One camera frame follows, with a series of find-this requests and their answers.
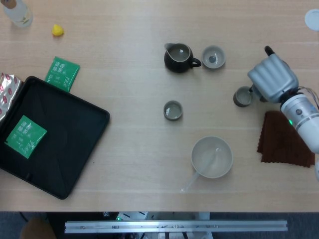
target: wooden table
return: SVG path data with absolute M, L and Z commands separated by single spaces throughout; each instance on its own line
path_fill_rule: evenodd
M 27 1 L 31 27 L 0 15 L 1 71 L 44 79 L 54 56 L 81 65 L 71 93 L 111 113 L 111 122 L 69 198 L 60 201 L 0 171 L 0 210 L 14 211 L 319 211 L 313 168 L 261 163 L 256 152 L 265 111 L 241 109 L 232 96 L 251 85 L 247 72 L 269 44 L 301 85 L 319 91 L 319 33 L 305 13 L 316 0 L 55 0 Z M 51 27 L 65 34 L 53 38 Z M 163 62 L 167 42 L 188 44 L 194 56 L 211 44 L 225 49 L 226 66 L 184 74 Z M 163 106 L 182 103 L 167 121 Z M 217 180 L 192 177 L 190 155 L 203 136 L 225 139 L 234 166 Z

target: black tray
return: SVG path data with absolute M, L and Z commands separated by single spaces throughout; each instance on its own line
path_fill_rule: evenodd
M 4 143 L 23 115 L 47 130 L 29 159 Z M 107 111 L 30 76 L 0 125 L 0 168 L 65 199 L 109 120 Z

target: green tea packet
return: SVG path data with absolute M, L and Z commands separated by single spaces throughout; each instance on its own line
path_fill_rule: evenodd
M 62 58 L 55 57 L 50 70 L 45 77 L 45 81 L 66 92 L 70 92 L 71 86 L 79 69 L 79 65 Z
M 29 159 L 46 132 L 28 117 L 22 116 L 6 139 L 5 144 Z

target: robotic hand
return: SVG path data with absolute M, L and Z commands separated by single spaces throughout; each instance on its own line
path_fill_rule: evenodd
M 317 107 L 319 99 L 310 88 L 299 87 L 298 79 L 286 62 L 281 60 L 269 47 L 265 47 L 268 58 L 248 72 L 252 80 L 251 91 L 260 101 L 281 103 L 281 112 L 294 126 L 309 149 L 319 154 L 319 112 L 309 99 L 299 90 L 312 94 Z M 319 180 L 319 164 L 316 164 Z

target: brown towel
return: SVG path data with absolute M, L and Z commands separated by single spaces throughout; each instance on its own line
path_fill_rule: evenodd
M 315 154 L 279 111 L 266 112 L 257 152 L 263 154 L 261 161 L 265 163 L 290 163 L 304 167 L 315 164 Z

